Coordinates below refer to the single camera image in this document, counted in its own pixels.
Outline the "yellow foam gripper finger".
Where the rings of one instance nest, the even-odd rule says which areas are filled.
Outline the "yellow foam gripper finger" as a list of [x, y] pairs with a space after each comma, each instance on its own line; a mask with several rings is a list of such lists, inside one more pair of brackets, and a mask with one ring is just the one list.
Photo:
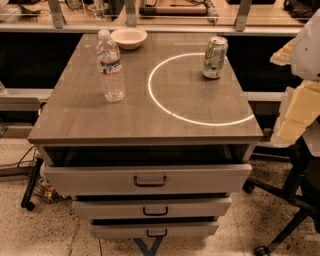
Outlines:
[[295, 89], [286, 89], [271, 136], [272, 144], [289, 146], [320, 113], [320, 45], [317, 41], [292, 39], [270, 61], [280, 66], [290, 64], [292, 73], [303, 79]]

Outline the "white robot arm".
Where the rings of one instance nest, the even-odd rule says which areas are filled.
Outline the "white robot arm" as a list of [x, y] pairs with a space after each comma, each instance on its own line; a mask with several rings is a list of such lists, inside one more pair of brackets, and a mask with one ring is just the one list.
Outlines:
[[284, 148], [293, 145], [320, 115], [320, 9], [270, 62], [290, 65], [292, 74], [302, 79], [295, 89], [286, 89], [271, 136], [274, 146]]

